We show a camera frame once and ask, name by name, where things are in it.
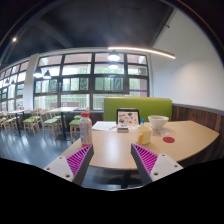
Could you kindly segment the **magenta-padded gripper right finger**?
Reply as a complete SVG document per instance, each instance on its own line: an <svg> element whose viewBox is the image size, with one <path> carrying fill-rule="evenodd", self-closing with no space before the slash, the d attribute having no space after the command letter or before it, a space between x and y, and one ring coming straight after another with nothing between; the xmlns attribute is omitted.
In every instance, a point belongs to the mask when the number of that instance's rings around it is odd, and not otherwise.
<svg viewBox="0 0 224 224"><path fill-rule="evenodd" d="M167 154L155 154L137 145L131 145L131 155L137 165L143 185L147 185L182 169L176 161Z"/></svg>

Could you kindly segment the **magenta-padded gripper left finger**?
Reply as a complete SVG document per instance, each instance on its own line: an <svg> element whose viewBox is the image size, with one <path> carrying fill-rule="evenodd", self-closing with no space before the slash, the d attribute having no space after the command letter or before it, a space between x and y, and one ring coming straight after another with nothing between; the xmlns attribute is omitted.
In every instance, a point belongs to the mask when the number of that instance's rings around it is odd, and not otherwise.
<svg viewBox="0 0 224 224"><path fill-rule="evenodd" d="M67 157L57 157L44 170L81 186L93 155L93 145L90 144Z"/></svg>

